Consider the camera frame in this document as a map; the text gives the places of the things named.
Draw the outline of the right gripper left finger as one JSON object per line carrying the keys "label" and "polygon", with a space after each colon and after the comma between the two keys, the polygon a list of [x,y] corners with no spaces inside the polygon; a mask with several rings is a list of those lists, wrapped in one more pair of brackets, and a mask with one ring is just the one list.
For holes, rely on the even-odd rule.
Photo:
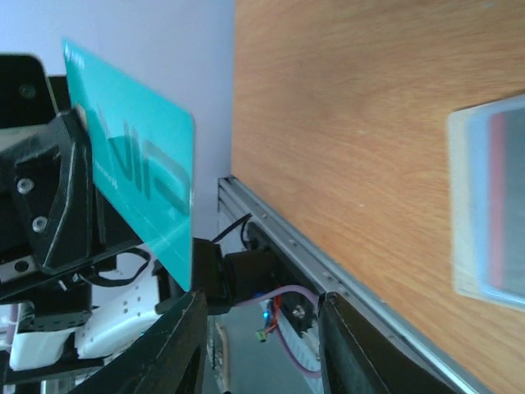
{"label": "right gripper left finger", "polygon": [[206,356],[205,293],[183,295],[144,335],[76,394],[200,393]]}

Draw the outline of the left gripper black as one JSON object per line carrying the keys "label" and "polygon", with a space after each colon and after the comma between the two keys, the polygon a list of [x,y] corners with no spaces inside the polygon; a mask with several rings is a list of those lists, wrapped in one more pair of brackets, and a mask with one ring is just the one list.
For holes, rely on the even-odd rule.
{"label": "left gripper black", "polygon": [[1,56],[1,301],[91,276],[140,238],[94,184],[89,136],[65,76]]}

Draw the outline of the beige leather card holder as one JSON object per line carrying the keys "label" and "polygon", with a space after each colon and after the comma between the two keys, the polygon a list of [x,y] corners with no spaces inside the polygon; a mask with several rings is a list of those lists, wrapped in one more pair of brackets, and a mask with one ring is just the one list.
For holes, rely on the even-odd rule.
{"label": "beige leather card holder", "polygon": [[452,267],[462,296],[524,308],[524,97],[452,112]]}

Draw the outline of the teal credit card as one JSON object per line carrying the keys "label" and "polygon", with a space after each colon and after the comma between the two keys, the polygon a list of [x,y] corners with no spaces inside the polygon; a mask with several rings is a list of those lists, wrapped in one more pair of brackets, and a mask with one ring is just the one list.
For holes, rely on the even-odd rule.
{"label": "teal credit card", "polygon": [[73,105],[83,109],[94,184],[185,291],[192,282],[194,119],[64,39]]}

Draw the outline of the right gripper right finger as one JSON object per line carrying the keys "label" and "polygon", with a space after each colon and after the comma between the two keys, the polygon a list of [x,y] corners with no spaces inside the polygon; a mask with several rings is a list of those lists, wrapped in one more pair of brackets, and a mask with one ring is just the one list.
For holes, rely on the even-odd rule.
{"label": "right gripper right finger", "polygon": [[318,304],[322,384],[325,393],[456,393],[411,360],[342,295]]}

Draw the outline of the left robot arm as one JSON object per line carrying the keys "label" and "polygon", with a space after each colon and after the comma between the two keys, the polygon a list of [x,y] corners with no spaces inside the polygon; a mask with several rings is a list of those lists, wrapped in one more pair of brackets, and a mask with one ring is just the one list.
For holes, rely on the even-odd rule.
{"label": "left robot arm", "polygon": [[191,392],[207,320],[266,299],[267,251],[192,235],[194,122],[79,50],[57,107],[38,58],[1,56],[5,383],[97,368],[82,393]]}

